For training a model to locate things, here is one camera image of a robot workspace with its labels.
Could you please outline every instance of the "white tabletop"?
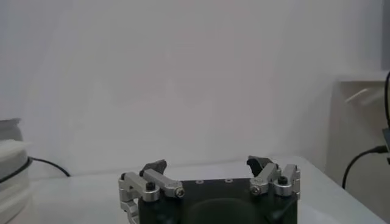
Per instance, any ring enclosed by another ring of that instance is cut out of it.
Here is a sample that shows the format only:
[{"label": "white tabletop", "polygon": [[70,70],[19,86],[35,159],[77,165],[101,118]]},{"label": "white tabletop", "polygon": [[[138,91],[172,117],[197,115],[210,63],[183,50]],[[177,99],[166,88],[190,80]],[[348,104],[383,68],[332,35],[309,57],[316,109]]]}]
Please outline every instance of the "white tabletop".
[{"label": "white tabletop", "polygon": [[[281,166],[301,169],[299,223],[385,224],[336,183],[300,157],[280,158]],[[32,183],[33,200],[11,224],[126,224],[119,208],[117,180],[120,172],[50,179]],[[167,168],[165,175],[178,180],[250,177],[245,161],[206,166]]]}]

